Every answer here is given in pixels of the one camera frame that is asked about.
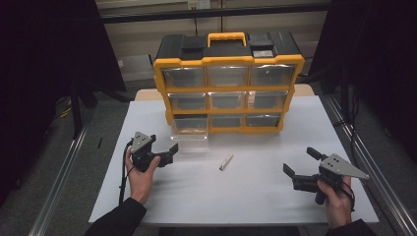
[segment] white tabletop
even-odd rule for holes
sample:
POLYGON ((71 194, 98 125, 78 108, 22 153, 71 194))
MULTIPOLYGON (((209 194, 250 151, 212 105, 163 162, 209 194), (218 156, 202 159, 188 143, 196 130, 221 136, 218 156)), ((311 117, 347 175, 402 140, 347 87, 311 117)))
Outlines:
MULTIPOLYGON (((89 222, 117 207, 123 150, 137 131, 156 135, 153 152, 167 151, 175 144, 169 138, 163 101, 131 102, 89 222)), ((306 153, 307 147, 347 156, 317 96, 293 97, 278 134, 210 134, 208 147, 199 150, 180 144, 174 163, 154 173, 142 225, 326 223, 325 207, 315 203, 315 194, 293 190, 291 179, 282 172, 286 163, 296 174, 317 174, 319 162, 306 153), (233 153, 233 159, 220 171, 228 153, 233 153)), ((353 219, 378 222, 360 182, 353 179, 352 185, 353 219)), ((129 196, 127 185, 125 198, 129 196)))

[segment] yellow handle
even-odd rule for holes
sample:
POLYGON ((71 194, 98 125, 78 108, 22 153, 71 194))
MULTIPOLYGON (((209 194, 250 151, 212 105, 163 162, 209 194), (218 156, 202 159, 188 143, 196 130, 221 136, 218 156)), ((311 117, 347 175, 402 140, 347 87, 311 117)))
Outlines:
POLYGON ((213 32, 208 34, 208 47, 211 41, 220 40, 242 40, 243 45, 246 46, 246 37, 243 32, 213 32))

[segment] transparent drawer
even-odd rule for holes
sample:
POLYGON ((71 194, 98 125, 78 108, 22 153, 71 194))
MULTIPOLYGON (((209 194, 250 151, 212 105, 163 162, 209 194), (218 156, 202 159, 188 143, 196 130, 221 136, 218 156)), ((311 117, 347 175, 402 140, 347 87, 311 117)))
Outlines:
POLYGON ((246 115, 246 126, 247 127, 276 127, 280 113, 269 113, 269 114, 247 114, 246 115))
POLYGON ((214 128, 241 127, 242 114, 213 114, 210 115, 211 125, 214 128))
POLYGON ((168 88, 203 87, 205 70, 203 67, 180 67, 162 70, 168 88))
POLYGON ((217 109, 243 108, 245 94, 245 91, 209 92, 209 107, 217 109))
POLYGON ((172 123, 172 140, 206 140, 208 136, 208 116, 174 115, 172 123))
POLYGON ((206 94, 201 93, 169 93, 172 109, 199 110, 206 109, 206 94))
POLYGON ((247 83, 247 66, 210 66, 208 85, 213 87, 237 87, 247 83))
POLYGON ((252 66, 251 86, 289 86, 295 65, 252 66))
POLYGON ((248 108, 282 108, 288 91, 249 91, 248 108))

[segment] black sleeve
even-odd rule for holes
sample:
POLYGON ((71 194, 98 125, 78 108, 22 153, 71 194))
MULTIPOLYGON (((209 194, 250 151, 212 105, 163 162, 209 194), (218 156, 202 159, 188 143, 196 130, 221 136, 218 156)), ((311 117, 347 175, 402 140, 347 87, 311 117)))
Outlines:
POLYGON ((96 220, 87 230, 90 235, 132 235, 141 223, 147 210, 129 198, 122 205, 96 220))
POLYGON ((328 231, 326 236, 377 236, 374 231, 362 219, 337 227, 328 231))

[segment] hand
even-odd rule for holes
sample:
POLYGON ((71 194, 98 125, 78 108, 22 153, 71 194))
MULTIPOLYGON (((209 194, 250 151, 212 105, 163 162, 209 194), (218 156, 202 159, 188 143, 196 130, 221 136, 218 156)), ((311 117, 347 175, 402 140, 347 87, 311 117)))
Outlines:
MULTIPOLYGON (((343 182, 350 187, 350 176, 343 176, 343 182)), ((330 229, 352 222, 350 199, 341 192, 335 193, 334 189, 324 181, 319 180, 317 184, 323 193, 328 196, 326 198, 326 215, 330 229)), ((343 184, 343 189, 352 194, 346 185, 343 184)))
POLYGON ((156 156, 150 163, 148 170, 143 173, 137 168, 134 168, 132 160, 130 159, 131 148, 132 147, 129 147, 126 151, 125 161, 127 171, 133 168, 128 174, 131 187, 131 198, 144 205, 148 201, 150 190, 152 188, 153 172, 160 162, 160 157, 156 156))

